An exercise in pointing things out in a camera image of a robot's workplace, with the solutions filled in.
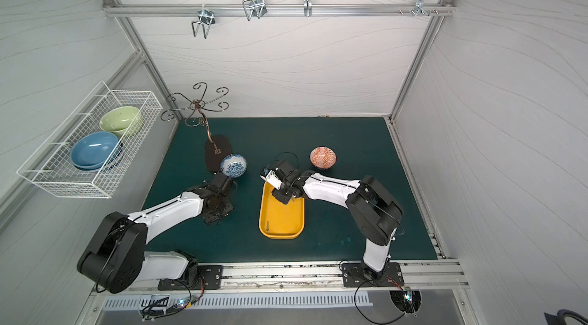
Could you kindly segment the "yellow plastic storage box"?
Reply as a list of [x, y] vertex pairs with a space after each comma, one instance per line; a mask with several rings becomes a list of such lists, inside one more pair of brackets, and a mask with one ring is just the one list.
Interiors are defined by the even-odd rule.
[[[291, 199], [284, 205], [273, 197], [273, 189], [267, 182], [263, 185], [259, 230], [268, 239], [296, 239], [305, 227], [306, 201], [304, 198]], [[269, 232], [263, 231], [266, 221], [270, 223]]]

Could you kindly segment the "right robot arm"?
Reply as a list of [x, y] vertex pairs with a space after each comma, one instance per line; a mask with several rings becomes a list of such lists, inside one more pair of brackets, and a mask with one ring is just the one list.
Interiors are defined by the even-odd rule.
[[262, 180], [272, 195], [286, 205], [294, 198], [321, 200], [346, 208], [366, 238], [361, 268], [364, 276], [376, 279], [387, 270], [390, 245], [404, 227], [404, 208], [373, 176], [361, 180], [340, 180], [314, 170], [298, 171], [287, 160], [274, 167], [264, 167]]

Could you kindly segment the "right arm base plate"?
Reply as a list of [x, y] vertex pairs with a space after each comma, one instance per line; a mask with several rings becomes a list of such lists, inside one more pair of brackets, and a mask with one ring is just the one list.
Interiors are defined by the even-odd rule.
[[405, 285], [401, 266], [397, 262], [388, 262], [380, 272], [363, 262], [342, 261], [338, 268], [345, 288], [396, 288]]

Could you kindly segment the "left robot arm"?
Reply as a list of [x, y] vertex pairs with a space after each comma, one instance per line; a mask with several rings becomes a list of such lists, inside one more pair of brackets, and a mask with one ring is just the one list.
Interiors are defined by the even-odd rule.
[[77, 263], [77, 271], [92, 280], [95, 288], [111, 294], [125, 291], [136, 282], [177, 280], [189, 288], [200, 281], [198, 259], [182, 250], [147, 251], [147, 245], [171, 228], [199, 216], [213, 223], [227, 216], [234, 181], [216, 173], [212, 181], [146, 210], [110, 213], [98, 226]]

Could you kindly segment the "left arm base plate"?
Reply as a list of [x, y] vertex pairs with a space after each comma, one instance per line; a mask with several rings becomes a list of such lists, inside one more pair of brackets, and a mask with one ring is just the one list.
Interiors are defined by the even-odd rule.
[[177, 279], [159, 281], [159, 291], [180, 291], [182, 289], [219, 290], [223, 277], [222, 265], [193, 265]]

